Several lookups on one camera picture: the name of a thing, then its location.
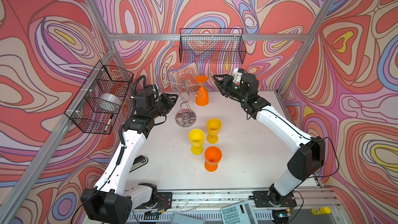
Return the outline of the dark yellow wine glass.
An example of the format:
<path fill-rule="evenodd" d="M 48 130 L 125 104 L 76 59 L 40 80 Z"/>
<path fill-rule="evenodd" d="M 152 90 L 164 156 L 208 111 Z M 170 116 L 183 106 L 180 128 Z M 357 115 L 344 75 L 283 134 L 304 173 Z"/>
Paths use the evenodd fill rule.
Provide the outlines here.
<path fill-rule="evenodd" d="M 218 142 L 218 134 L 220 133 L 222 122 L 219 119 L 213 118 L 207 121 L 206 124 L 208 135 L 206 140 L 210 144 Z"/>

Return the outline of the light yellow wine glass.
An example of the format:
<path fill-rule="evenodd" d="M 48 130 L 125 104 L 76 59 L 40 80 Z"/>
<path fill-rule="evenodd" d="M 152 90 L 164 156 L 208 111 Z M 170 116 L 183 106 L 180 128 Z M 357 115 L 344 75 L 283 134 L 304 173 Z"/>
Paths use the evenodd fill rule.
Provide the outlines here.
<path fill-rule="evenodd" d="M 189 141 L 191 144 L 191 152 L 194 155 L 201 155 L 203 153 L 203 143 L 205 134 L 201 129 L 193 129 L 189 132 Z"/>

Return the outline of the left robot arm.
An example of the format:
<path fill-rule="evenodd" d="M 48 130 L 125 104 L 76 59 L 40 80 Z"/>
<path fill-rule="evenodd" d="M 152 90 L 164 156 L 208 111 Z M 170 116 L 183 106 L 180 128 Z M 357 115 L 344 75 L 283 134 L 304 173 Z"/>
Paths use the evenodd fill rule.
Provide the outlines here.
<path fill-rule="evenodd" d="M 127 177 L 138 152 L 150 131 L 158 125 L 155 119 L 166 118 L 178 100 L 178 94 L 159 93 L 156 85 L 146 81 L 146 76 L 142 75 L 133 84 L 133 109 L 118 129 L 120 143 L 116 153 L 95 186 L 82 192 L 81 207 L 90 220 L 124 224 L 137 207 L 157 205 L 159 198 L 155 184 L 139 183 L 131 195 L 124 195 Z"/>

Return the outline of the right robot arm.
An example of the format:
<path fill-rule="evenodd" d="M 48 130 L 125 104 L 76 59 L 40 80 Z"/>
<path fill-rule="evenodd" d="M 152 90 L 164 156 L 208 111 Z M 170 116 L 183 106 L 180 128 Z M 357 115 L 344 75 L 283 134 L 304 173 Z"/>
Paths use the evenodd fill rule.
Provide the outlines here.
<path fill-rule="evenodd" d="M 287 170 L 273 183 L 266 196 L 272 206 L 280 206 L 288 195 L 325 164 L 325 140 L 312 137 L 283 117 L 259 96 L 256 75 L 237 69 L 232 75 L 212 76 L 219 92 L 240 103 L 247 119 L 255 119 L 273 131 L 292 151 Z"/>

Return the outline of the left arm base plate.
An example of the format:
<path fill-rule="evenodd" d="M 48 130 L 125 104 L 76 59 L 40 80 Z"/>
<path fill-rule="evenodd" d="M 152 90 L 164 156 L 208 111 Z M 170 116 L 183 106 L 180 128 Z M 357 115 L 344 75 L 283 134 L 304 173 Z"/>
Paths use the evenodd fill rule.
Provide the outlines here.
<path fill-rule="evenodd" d="M 172 207 L 173 193 L 170 191 L 159 192 L 157 201 L 144 203 L 136 209 L 155 209 L 158 211 L 167 210 Z"/>

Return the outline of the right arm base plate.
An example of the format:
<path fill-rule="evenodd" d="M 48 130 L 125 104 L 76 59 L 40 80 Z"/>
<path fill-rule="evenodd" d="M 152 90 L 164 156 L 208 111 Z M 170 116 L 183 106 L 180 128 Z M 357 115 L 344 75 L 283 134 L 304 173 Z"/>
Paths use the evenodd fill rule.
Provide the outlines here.
<path fill-rule="evenodd" d="M 277 204 L 273 204 L 268 196 L 269 191 L 253 191 L 252 195 L 249 196 L 249 200 L 255 202 L 257 208 L 262 207 L 286 207 L 295 208 L 297 207 L 296 199 L 293 192 L 289 193 L 285 198 Z"/>

